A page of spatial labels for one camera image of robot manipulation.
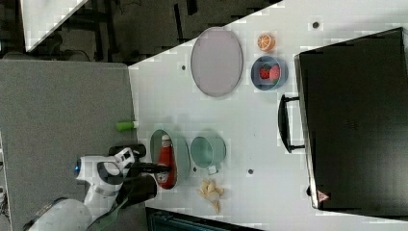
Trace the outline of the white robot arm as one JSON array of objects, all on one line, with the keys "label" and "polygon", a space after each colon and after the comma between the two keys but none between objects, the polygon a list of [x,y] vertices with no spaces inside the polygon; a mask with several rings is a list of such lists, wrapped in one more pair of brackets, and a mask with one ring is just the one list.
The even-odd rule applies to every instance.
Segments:
[{"label": "white robot arm", "polygon": [[23,226],[23,231],[87,231],[116,204],[119,192],[131,170],[144,173],[168,173],[172,167],[141,163],[145,156],[141,144],[115,146],[108,156],[84,156],[75,165],[76,179],[89,187],[83,201],[60,197],[39,210]]}]

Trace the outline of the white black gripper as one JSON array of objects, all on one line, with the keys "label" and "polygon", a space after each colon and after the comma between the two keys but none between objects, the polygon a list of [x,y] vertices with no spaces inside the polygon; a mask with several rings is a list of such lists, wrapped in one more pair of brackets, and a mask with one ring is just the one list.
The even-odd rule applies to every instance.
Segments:
[{"label": "white black gripper", "polygon": [[145,152],[139,145],[113,146],[109,149],[109,155],[115,158],[112,164],[108,164],[109,177],[131,177],[122,184],[116,198],[118,205],[124,208],[142,203],[157,195],[157,184],[151,175],[140,173],[165,173],[171,172],[171,167],[164,164],[140,163],[140,158]]}]

